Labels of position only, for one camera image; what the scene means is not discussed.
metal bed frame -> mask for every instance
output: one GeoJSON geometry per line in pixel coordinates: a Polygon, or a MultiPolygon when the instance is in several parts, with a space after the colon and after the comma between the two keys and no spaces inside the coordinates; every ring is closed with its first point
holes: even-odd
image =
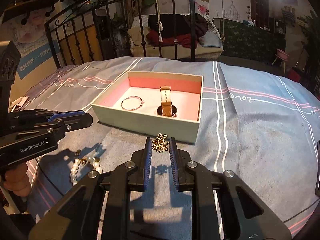
{"type": "MultiPolygon", "coordinates": [[[[110,33],[110,37],[111,37],[111,42],[112,42],[112,47],[113,47],[113,50],[114,50],[114,54],[115,54],[115,57],[117,57],[117,51],[116,51],[116,44],[115,44],[115,40],[114,40],[114,36],[113,36],[113,27],[111,26],[110,24],[110,13],[109,13],[109,5],[110,4],[114,4],[114,3],[120,3],[120,8],[121,8],[121,14],[122,14],[122,17],[123,19],[125,20],[125,35],[126,35],[126,38],[127,38],[127,45],[129,45],[129,37],[128,37],[128,29],[130,28],[130,26],[128,26],[128,20],[127,20],[127,17],[126,17],[126,14],[125,14],[125,10],[124,10],[124,2],[126,0],[98,0],[98,2],[96,3],[93,3],[92,7],[86,11],[81,11],[81,12],[78,12],[76,16],[73,16],[73,13],[68,15],[67,17],[65,17],[61,23],[60,23],[60,20],[58,19],[60,16],[62,16],[64,13],[70,11],[70,10],[75,10],[77,8],[77,10],[79,10],[81,8],[81,6],[85,3],[85,2],[88,2],[90,0],[77,0],[75,3],[73,3],[72,5],[68,6],[67,8],[63,9],[62,11],[60,11],[58,14],[56,14],[54,17],[52,17],[51,19],[49,19],[44,25],[45,25],[45,31],[46,31],[46,35],[47,35],[47,38],[48,38],[48,42],[49,42],[49,46],[50,46],[50,49],[51,49],[51,52],[52,52],[52,56],[53,56],[53,59],[55,61],[55,64],[57,66],[57,68],[60,68],[61,65],[60,65],[60,62],[59,62],[59,59],[58,59],[58,56],[57,56],[57,51],[53,45],[53,39],[52,39],[52,34],[56,35],[57,37],[57,42],[58,42],[58,45],[60,47],[60,52],[61,52],[61,55],[62,55],[62,59],[64,61],[64,64],[67,65],[67,62],[66,62],[66,58],[65,58],[65,54],[63,52],[63,49],[61,48],[61,41],[66,39],[66,43],[67,43],[67,47],[68,47],[68,52],[70,54],[70,57],[71,57],[71,62],[73,64],[75,64],[75,58],[73,57],[72,55],[72,51],[71,51],[71,47],[70,47],[70,43],[69,43],[69,40],[68,38],[70,36],[74,36],[75,40],[76,40],[76,46],[78,48],[78,51],[79,51],[79,54],[80,54],[80,58],[81,58],[81,62],[84,63],[84,59],[83,59],[83,55],[81,53],[81,49],[80,49],[80,42],[78,40],[78,37],[77,37],[77,33],[76,33],[76,28],[75,28],[75,20],[77,18],[81,18],[82,19],[82,23],[83,23],[83,28],[78,30],[78,31],[81,31],[81,30],[84,30],[84,33],[85,33],[85,38],[86,38],[86,42],[87,42],[87,45],[88,45],[88,49],[89,49],[89,57],[92,59],[92,61],[95,60],[95,57],[94,57],[94,53],[92,52],[92,49],[91,49],[91,46],[90,46],[90,43],[89,43],[89,38],[88,38],[88,33],[87,33],[87,28],[89,26],[86,26],[85,25],[85,20],[84,20],[84,14],[87,13],[87,12],[91,12],[92,13],[92,18],[93,18],[93,22],[94,22],[94,25],[96,27],[96,32],[97,32],[97,39],[98,39],[98,42],[99,42],[99,46],[100,46],[100,50],[102,52],[102,42],[101,42],[101,35],[99,33],[99,30],[98,30],[98,26],[97,26],[97,21],[96,21],[96,12],[95,12],[95,9],[98,9],[98,8],[101,8],[103,6],[106,6],[106,11],[107,11],[107,18],[108,18],[108,29],[109,29],[109,33],[110,33]],[[72,25],[72,28],[73,28],[73,33],[69,36],[67,36],[67,32],[66,32],[66,24],[67,23],[71,23],[72,25]],[[62,27],[63,28],[63,32],[64,32],[64,35],[65,37],[63,39],[60,39],[59,38],[59,35],[58,35],[58,28],[62,27]]],[[[144,53],[144,56],[146,57],[146,41],[144,40],[144,37],[143,37],[143,27],[142,27],[142,18],[141,18],[141,7],[140,7],[140,3],[139,3],[139,0],[137,2],[137,7],[138,7],[138,14],[139,14],[139,20],[140,20],[140,28],[141,28],[141,38],[142,38],[142,43],[141,45],[143,46],[143,53],[144,53]]],[[[155,7],[156,7],[156,15],[158,16],[158,13],[157,13],[157,5],[155,3],[155,7]]],[[[183,61],[190,61],[190,62],[194,62],[195,61],[195,41],[196,41],[196,31],[195,31],[195,22],[196,22],[196,18],[195,18],[195,0],[189,0],[189,7],[190,7],[190,14],[191,14],[191,27],[190,27],[190,33],[191,33],[191,50],[190,50],[190,58],[187,58],[187,59],[183,59],[183,61]]],[[[178,44],[178,41],[176,39],[176,12],[175,12],[175,0],[172,0],[172,9],[173,9],[173,19],[174,19],[174,23],[173,23],[173,28],[174,28],[174,46],[175,46],[175,59],[178,60],[177,58],[177,44],[178,44]]],[[[159,55],[160,57],[162,57],[162,53],[161,53],[161,44],[159,44],[159,55]]]]}

blue banner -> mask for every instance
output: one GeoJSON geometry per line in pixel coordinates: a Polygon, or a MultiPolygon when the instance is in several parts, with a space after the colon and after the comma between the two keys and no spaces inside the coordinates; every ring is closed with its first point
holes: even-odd
{"type": "MultiPolygon", "coordinates": [[[[53,41],[53,45],[56,53],[60,52],[57,40],[53,41]]],[[[21,58],[17,72],[20,79],[25,78],[31,71],[33,71],[40,64],[52,57],[52,52],[49,46],[49,43],[44,44],[43,46],[35,49],[30,52],[28,55],[25,55],[21,58]]]]}

shelf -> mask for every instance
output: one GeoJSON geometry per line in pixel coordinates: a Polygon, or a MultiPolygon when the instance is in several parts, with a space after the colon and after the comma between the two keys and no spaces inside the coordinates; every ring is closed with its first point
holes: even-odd
{"type": "Polygon", "coordinates": [[[30,0],[22,2],[7,8],[4,11],[3,23],[9,21],[21,14],[25,14],[31,11],[39,10],[42,8],[49,8],[55,5],[60,0],[30,0]]]}

floor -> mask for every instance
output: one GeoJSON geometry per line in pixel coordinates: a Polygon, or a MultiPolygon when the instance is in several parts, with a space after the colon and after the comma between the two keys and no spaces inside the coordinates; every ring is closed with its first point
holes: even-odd
{"type": "Polygon", "coordinates": [[[238,57],[228,57],[228,56],[220,56],[217,59],[217,61],[227,65],[231,65],[231,66],[246,67],[246,68],[251,68],[259,71],[265,71],[276,76],[284,76],[283,70],[281,70],[280,67],[269,66],[259,61],[254,61],[254,60],[245,59],[245,58],[238,58],[238,57]]]}

pink stool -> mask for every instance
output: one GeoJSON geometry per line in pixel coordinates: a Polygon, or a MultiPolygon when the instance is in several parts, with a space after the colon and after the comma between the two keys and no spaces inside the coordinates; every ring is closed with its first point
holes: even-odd
{"type": "Polygon", "coordinates": [[[281,59],[282,61],[281,61],[280,67],[281,68],[283,67],[283,71],[285,74],[285,63],[288,62],[289,55],[280,49],[277,49],[277,54],[275,55],[276,55],[276,59],[273,61],[272,65],[276,62],[278,58],[281,59]]]}

